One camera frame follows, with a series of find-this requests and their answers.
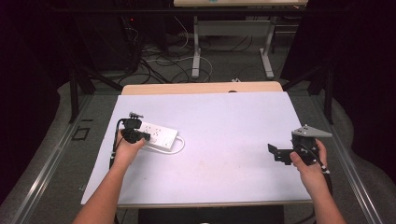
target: power strip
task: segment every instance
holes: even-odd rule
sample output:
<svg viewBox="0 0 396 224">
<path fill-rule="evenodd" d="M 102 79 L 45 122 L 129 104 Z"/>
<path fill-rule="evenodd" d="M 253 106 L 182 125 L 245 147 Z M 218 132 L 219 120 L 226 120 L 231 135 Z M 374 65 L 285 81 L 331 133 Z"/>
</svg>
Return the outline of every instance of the power strip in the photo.
<svg viewBox="0 0 396 224">
<path fill-rule="evenodd" d="M 172 145 L 174 144 L 175 139 L 178 138 L 176 130 L 144 121 L 142 121 L 138 131 L 150 134 L 150 139 L 146 143 L 148 148 L 154 147 L 166 152 L 172 151 Z"/>
</svg>

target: background desk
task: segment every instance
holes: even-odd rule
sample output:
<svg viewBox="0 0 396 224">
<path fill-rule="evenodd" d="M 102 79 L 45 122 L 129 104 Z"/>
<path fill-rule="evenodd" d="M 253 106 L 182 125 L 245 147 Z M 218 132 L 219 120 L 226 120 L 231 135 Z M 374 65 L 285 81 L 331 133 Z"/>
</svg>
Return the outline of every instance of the background desk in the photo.
<svg viewBox="0 0 396 224">
<path fill-rule="evenodd" d="M 175 0 L 176 7 L 276 7 L 303 6 L 307 0 Z M 254 35 L 265 36 L 264 48 L 260 49 L 262 64 L 267 78 L 273 79 L 274 73 L 268 59 L 268 51 L 274 35 L 276 17 L 269 21 L 198 21 L 194 17 L 194 60 L 192 77 L 199 76 L 201 49 L 199 35 Z"/>
<path fill-rule="evenodd" d="M 184 85 L 147 87 L 159 93 L 161 87 L 177 90 Z M 268 152 L 268 143 L 291 147 L 290 132 L 301 126 L 287 93 L 274 91 L 277 83 L 229 83 L 228 88 L 221 83 L 219 89 L 216 83 L 187 86 L 189 92 L 206 93 L 119 96 L 82 203 L 106 174 L 115 125 L 131 110 L 144 115 L 143 121 L 179 130 L 186 146 L 175 155 L 139 151 L 124 178 L 119 206 L 310 202 L 297 170 L 274 161 Z M 133 89 L 126 88 L 124 94 L 139 92 Z M 228 93 L 240 90 L 250 92 Z"/>
</svg>

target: metal desk leg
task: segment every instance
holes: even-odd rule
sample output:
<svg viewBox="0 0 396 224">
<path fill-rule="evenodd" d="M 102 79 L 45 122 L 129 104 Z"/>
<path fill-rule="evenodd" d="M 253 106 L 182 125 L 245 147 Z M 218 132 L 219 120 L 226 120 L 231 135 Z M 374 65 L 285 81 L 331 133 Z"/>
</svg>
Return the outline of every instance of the metal desk leg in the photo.
<svg viewBox="0 0 396 224">
<path fill-rule="evenodd" d="M 199 48 L 198 18 L 194 17 L 194 59 L 192 61 L 192 78 L 199 77 L 199 65 L 201 59 L 201 49 Z"/>
<path fill-rule="evenodd" d="M 264 49 L 260 49 L 260 54 L 262 56 L 262 64 L 264 66 L 265 75 L 267 76 L 268 79 L 274 79 L 274 73 L 270 64 L 270 60 L 268 59 L 268 51 L 271 48 L 271 41 L 274 35 L 275 25 L 276 25 L 276 17 L 272 17 L 270 26 L 268 28 Z"/>
</svg>

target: gray floor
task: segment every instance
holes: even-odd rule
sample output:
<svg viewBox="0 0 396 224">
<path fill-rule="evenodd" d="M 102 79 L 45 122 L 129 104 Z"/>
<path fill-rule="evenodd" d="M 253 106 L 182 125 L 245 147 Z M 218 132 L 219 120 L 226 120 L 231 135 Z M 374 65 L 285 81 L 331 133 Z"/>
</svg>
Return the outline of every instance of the gray floor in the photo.
<svg viewBox="0 0 396 224">
<path fill-rule="evenodd" d="M 241 81 L 265 81 L 262 62 L 258 48 L 262 40 L 253 38 L 252 44 L 243 51 L 214 52 L 210 49 L 232 49 L 244 36 L 237 37 L 210 37 L 202 41 L 203 50 L 201 60 L 202 68 L 211 73 L 211 82 L 225 82 L 238 77 Z M 279 80 L 283 62 L 287 56 L 292 41 L 291 35 L 279 36 L 276 39 L 276 52 L 270 54 L 270 61 Z M 238 47 L 244 49 L 249 38 Z M 179 46 L 173 51 L 188 52 Z M 165 77 L 171 79 L 184 69 L 191 68 L 192 60 L 180 61 L 178 66 L 160 66 L 152 64 L 153 68 Z M 197 82 L 207 81 L 207 76 L 202 72 Z M 125 78 L 121 84 L 136 84 L 145 77 L 135 76 Z M 186 75 L 177 76 L 175 81 L 184 81 Z M 86 184 L 96 158 L 97 150 L 101 144 L 101 137 L 106 131 L 106 124 L 111 116 L 112 106 L 115 104 L 119 92 L 111 90 L 100 82 L 94 82 L 97 92 L 94 96 L 81 95 L 81 111 L 78 120 L 69 125 L 70 98 L 68 84 L 59 89 L 61 105 L 55 120 L 49 128 L 48 134 L 42 145 L 37 150 L 35 157 L 29 164 L 20 181 L 8 195 L 0 208 L 1 223 L 70 223 L 80 208 L 79 201 L 83 191 L 81 186 Z M 333 119 L 335 124 L 329 126 L 321 116 L 321 96 L 309 97 L 305 91 L 306 83 L 301 83 L 290 90 L 301 123 L 314 124 L 323 130 L 336 133 L 332 140 L 326 140 L 326 146 L 340 148 L 334 150 L 329 157 L 329 164 L 333 175 L 334 199 L 349 223 L 392 223 L 396 220 L 396 187 L 389 178 L 370 162 L 358 158 L 350 149 L 353 139 L 353 126 L 342 107 L 334 101 Z M 72 133 L 79 128 L 90 128 L 86 141 L 78 141 L 78 136 L 73 140 Z M 53 172 L 40 173 L 43 168 Z M 351 174 L 350 167 L 356 170 L 356 175 Z M 50 182 L 35 182 L 38 177 L 46 176 Z M 30 191 L 34 184 L 42 184 L 42 189 Z M 36 200 L 26 200 L 27 196 L 36 196 Z M 310 204 L 290 204 L 285 206 L 285 223 L 295 223 L 312 212 Z M 119 210 L 119 218 L 123 223 L 135 223 L 136 210 Z"/>
</svg>

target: forearm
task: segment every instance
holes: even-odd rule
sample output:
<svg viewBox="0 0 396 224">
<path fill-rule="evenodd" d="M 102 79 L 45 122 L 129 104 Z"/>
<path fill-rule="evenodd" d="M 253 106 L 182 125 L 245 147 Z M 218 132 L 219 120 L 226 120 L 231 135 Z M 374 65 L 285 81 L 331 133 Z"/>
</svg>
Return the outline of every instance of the forearm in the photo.
<svg viewBox="0 0 396 224">
<path fill-rule="evenodd" d="M 125 172 L 123 167 L 113 166 L 78 213 L 74 223 L 113 223 Z"/>
<path fill-rule="evenodd" d="M 318 224 L 346 223 L 330 192 L 314 195 L 312 200 L 314 202 L 315 215 Z"/>
</svg>

